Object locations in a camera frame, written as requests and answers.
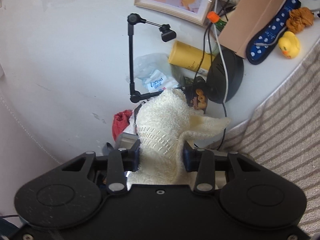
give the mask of white towel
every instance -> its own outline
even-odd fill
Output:
[[[184,141],[212,138],[230,122],[230,118],[200,116],[187,105],[181,90],[165,90],[138,113],[140,166],[128,177],[128,188],[132,184],[192,184],[182,160]]]

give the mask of rubber duck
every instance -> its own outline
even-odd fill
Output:
[[[293,32],[285,32],[279,39],[278,45],[287,58],[295,58],[300,52],[300,41]]]

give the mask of yellow canister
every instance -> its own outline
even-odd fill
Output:
[[[186,68],[193,72],[197,71],[200,61],[202,59],[202,50],[199,50],[190,45],[184,44],[180,41],[176,41],[172,47],[168,62],[170,64]],[[199,69],[199,74],[207,75],[211,66],[210,54],[204,54],[204,60],[202,62],[201,68]]]

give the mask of brown cardboard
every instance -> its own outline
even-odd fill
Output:
[[[284,0],[240,0],[232,18],[219,35],[219,42],[246,58],[248,42],[276,15],[283,2]]]

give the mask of clear plastic bag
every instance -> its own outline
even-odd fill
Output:
[[[142,81],[149,93],[184,85],[184,77],[177,66],[168,63],[164,53],[137,57],[134,61],[134,77]]]

